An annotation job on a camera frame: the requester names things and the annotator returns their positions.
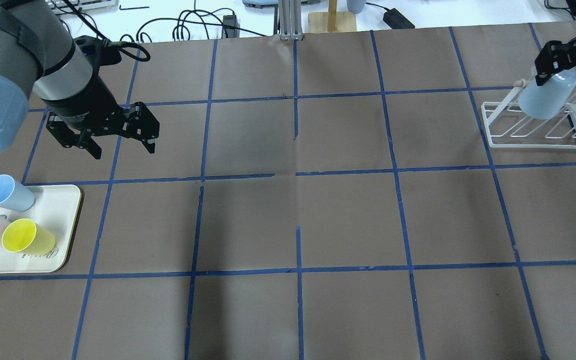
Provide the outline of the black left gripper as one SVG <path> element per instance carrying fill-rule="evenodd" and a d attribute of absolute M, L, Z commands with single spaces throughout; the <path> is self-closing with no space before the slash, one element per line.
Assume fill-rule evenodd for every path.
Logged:
<path fill-rule="evenodd" d="M 93 75 L 82 91 L 62 100 L 46 101 L 51 109 L 46 129 L 64 148 L 86 150 L 94 159 L 103 150 L 94 137 L 119 135 L 156 152 L 160 122 L 143 102 L 124 109 L 99 75 Z"/>

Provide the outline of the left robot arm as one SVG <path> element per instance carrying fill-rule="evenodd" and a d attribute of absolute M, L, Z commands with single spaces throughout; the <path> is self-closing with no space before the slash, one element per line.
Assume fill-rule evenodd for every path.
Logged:
<path fill-rule="evenodd" d="M 135 139 L 153 154 L 160 123 L 142 102 L 123 107 L 99 75 L 139 44 L 83 35 L 73 38 L 40 0 L 0 0 L 0 153 L 11 146 L 30 109 L 32 94 L 50 110 L 46 129 L 64 148 L 100 159 L 95 137 Z"/>

